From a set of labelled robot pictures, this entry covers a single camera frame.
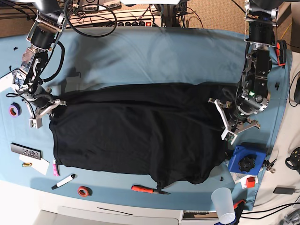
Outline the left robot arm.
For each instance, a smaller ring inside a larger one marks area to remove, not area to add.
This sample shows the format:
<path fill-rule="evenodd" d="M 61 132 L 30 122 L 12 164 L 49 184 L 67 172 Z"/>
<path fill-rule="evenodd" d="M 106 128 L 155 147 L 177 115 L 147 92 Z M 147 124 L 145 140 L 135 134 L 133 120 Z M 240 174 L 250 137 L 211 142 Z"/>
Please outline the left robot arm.
<path fill-rule="evenodd" d="M 235 123 L 231 131 L 237 130 L 252 114 L 264 111 L 270 102 L 268 74 L 272 69 L 270 49 L 277 44 L 278 7 L 264 7 L 261 0 L 247 0 L 244 6 L 245 63 L 231 116 Z"/>

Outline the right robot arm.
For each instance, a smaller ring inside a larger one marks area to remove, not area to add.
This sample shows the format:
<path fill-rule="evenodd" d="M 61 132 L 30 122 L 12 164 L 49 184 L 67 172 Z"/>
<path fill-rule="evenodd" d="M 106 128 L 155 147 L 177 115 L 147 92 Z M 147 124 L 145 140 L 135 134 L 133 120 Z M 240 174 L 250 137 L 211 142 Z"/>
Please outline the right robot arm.
<path fill-rule="evenodd" d="M 56 107 L 66 105 L 65 101 L 53 96 L 42 85 L 52 81 L 62 69 L 65 48 L 59 39 L 67 21 L 62 3 L 57 0 L 35 0 L 32 5 L 37 9 L 37 16 L 27 35 L 30 47 L 22 56 L 20 68 L 12 72 L 14 93 L 8 93 L 7 97 L 21 97 L 29 107 L 31 119 L 38 120 L 46 114 L 50 115 Z M 58 69 L 52 76 L 41 78 L 56 46 L 61 49 Z"/>

